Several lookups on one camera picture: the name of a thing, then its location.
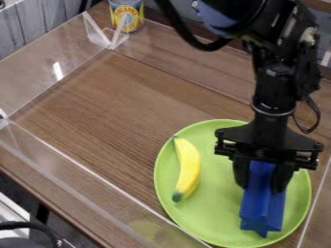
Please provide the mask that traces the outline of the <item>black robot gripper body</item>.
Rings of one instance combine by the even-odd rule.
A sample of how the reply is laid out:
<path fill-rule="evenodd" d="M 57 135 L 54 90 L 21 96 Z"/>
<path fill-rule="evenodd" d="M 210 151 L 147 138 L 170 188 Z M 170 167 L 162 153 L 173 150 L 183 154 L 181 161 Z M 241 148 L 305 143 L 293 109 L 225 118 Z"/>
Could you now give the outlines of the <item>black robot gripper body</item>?
<path fill-rule="evenodd" d="M 257 128 L 254 122 L 241 126 L 221 128 L 215 131 L 218 138 L 215 153 L 248 161 L 266 161 L 273 164 L 294 165 L 296 170 L 317 170 L 318 154 L 324 144 L 316 139 L 285 128 L 280 133 L 268 127 Z"/>

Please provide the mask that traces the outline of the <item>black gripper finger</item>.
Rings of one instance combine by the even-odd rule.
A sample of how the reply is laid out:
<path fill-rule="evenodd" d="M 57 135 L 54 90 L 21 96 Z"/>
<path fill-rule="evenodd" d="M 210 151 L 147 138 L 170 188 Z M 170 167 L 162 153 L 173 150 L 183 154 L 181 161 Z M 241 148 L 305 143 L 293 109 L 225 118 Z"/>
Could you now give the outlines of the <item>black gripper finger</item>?
<path fill-rule="evenodd" d="M 276 194 L 282 193 L 294 176 L 294 166 L 288 164 L 278 164 L 276 166 L 272 177 L 272 190 Z"/>
<path fill-rule="evenodd" d="M 245 157 L 236 157 L 233 170 L 237 184 L 246 189 L 250 181 L 250 160 Z"/>

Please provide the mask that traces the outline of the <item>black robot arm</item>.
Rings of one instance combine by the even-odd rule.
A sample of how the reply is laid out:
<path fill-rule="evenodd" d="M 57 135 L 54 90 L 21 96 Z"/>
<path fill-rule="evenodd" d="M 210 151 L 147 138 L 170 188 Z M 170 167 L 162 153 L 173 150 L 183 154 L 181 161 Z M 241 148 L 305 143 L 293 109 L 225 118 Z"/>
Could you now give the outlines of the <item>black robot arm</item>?
<path fill-rule="evenodd" d="M 193 0 L 197 15 L 218 35 L 205 44 L 189 30 L 171 0 L 155 2 L 193 47 L 215 51 L 240 39 L 252 51 L 256 117 L 246 125 L 215 131 L 215 152 L 233 160 L 236 182 L 244 188 L 250 182 L 250 163 L 274 164 L 269 186 L 281 193 L 296 171 L 317 168 L 324 150 L 324 145 L 308 137 L 314 127 L 289 128 L 298 103 L 314 104 L 312 93 L 322 79 L 316 16 L 301 0 Z"/>

